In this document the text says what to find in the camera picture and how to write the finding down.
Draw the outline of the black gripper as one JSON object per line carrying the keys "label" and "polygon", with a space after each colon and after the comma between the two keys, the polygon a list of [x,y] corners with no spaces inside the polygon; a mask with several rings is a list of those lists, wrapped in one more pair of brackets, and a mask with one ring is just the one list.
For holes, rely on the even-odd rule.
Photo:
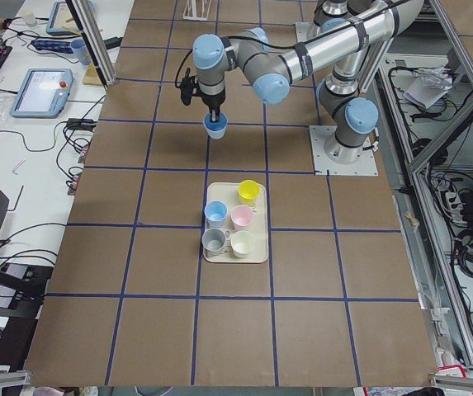
{"label": "black gripper", "polygon": [[210,109],[210,121],[220,120],[220,107],[225,102],[225,94],[218,93],[215,95],[201,95],[203,103]]}

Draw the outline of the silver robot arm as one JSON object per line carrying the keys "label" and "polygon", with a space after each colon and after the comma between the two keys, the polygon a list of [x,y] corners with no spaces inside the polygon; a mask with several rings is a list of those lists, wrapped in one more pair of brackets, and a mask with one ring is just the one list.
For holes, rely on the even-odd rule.
{"label": "silver robot arm", "polygon": [[355,15],[348,15],[344,1],[334,2],[336,18],[315,19],[316,35],[271,53],[264,29],[247,29],[237,35],[198,36],[190,51],[196,75],[176,81],[184,105],[199,97],[208,107],[203,124],[213,139],[224,136],[228,121],[220,107],[225,101],[225,75],[240,69],[255,95],[268,106],[283,101],[291,85],[323,68],[328,74],[316,91],[321,106],[336,124],[324,143],[334,162],[355,163],[367,136],[379,118],[376,105],[360,97],[359,75],[371,45],[388,41],[408,28],[418,16],[420,1],[373,1]]}
{"label": "silver robot arm", "polygon": [[325,22],[334,18],[354,17],[370,5],[371,0],[319,0],[314,10],[314,30],[319,31]]}

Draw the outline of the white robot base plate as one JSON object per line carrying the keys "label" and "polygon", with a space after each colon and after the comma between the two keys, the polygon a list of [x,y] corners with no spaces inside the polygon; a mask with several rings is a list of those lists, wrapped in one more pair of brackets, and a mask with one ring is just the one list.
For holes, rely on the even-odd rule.
{"label": "white robot base plate", "polygon": [[320,176],[377,177],[375,151],[370,135],[363,146],[346,148],[335,136],[334,125],[311,125],[310,143],[314,172]]}

